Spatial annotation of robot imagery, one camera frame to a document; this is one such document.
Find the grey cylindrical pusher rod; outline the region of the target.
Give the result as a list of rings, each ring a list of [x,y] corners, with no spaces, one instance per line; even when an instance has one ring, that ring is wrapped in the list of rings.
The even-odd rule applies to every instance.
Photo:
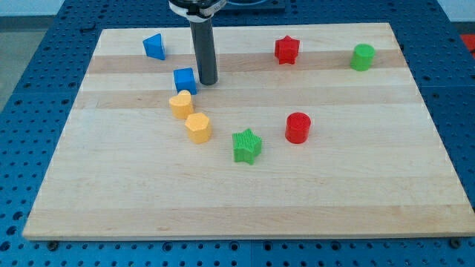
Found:
[[[212,20],[191,22],[190,27],[200,83],[214,85],[218,75]]]

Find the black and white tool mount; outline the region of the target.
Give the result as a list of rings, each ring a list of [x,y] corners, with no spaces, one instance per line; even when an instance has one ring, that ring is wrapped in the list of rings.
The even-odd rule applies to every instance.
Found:
[[[194,23],[202,23],[224,8],[227,0],[169,0],[170,9]]]

